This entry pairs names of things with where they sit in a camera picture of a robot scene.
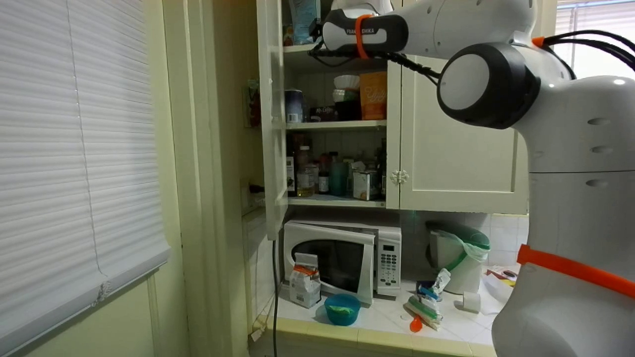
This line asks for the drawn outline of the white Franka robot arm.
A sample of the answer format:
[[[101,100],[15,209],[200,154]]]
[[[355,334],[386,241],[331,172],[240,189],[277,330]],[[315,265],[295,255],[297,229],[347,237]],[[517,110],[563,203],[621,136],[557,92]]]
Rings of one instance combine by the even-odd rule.
[[[635,357],[635,82],[577,80],[533,0],[335,0],[327,53],[444,62],[440,110],[527,146],[529,237],[492,324],[498,357]]]

